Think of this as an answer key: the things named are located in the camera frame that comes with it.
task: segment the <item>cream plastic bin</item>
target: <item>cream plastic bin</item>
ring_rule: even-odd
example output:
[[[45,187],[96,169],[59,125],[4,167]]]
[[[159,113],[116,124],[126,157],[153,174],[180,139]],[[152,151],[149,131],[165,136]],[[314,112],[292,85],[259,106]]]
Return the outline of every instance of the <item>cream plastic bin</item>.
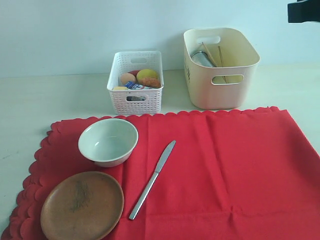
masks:
[[[122,86],[120,76],[134,70],[153,69],[158,73],[160,88],[141,90],[113,90]],[[122,51],[114,55],[107,83],[112,105],[119,115],[156,114],[161,111],[164,76],[160,51]]]
[[[203,28],[187,30],[183,37],[184,74],[191,102],[206,110],[239,107],[260,61],[245,36],[233,28]],[[192,61],[191,55],[201,49],[202,42],[212,53],[217,67],[205,67]]]

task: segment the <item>wooden plate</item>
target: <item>wooden plate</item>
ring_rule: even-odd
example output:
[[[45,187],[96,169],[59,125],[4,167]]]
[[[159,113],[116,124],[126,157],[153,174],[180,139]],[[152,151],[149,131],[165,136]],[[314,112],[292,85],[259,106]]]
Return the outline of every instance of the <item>wooden plate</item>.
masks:
[[[41,210],[41,228],[49,240],[100,240],[117,225],[124,193],[110,175],[87,171],[57,185]]]

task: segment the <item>knife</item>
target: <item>knife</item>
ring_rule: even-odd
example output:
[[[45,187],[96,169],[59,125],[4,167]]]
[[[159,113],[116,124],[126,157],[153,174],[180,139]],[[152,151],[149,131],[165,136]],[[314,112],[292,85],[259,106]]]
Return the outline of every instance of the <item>knife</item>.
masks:
[[[147,185],[145,186],[138,202],[136,203],[136,205],[134,206],[129,219],[133,220],[135,219],[135,217],[137,216],[139,209],[141,208],[142,204],[144,203],[152,185],[154,184],[154,182],[156,181],[161,169],[163,168],[163,166],[165,165],[172,149],[174,148],[176,144],[176,140],[173,140],[172,142],[170,142],[168,144],[168,146],[166,146],[166,148],[164,149],[163,153],[161,154],[161,157],[158,161],[158,163],[156,164],[155,170],[152,174],[152,177],[150,178],[149,182],[147,183]]]

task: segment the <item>white bowl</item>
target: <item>white bowl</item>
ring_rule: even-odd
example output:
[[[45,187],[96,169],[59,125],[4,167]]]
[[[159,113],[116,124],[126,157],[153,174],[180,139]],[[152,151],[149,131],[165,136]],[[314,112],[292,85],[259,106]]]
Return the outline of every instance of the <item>white bowl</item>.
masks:
[[[108,118],[87,127],[78,141],[83,156],[101,167],[127,160],[138,142],[136,127],[127,120]]]

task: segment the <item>red cloth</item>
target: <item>red cloth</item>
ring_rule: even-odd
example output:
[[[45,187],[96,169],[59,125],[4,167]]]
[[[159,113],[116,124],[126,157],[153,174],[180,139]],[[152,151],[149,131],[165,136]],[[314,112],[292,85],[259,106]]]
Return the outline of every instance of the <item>red cloth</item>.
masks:
[[[320,157],[286,110],[182,111],[118,116],[138,129],[130,158],[95,166],[78,138],[100,120],[52,124],[1,239],[45,240],[40,211],[50,191],[85,171],[115,177],[124,210],[105,240],[319,240]],[[135,220],[128,216],[168,143],[175,147]]]

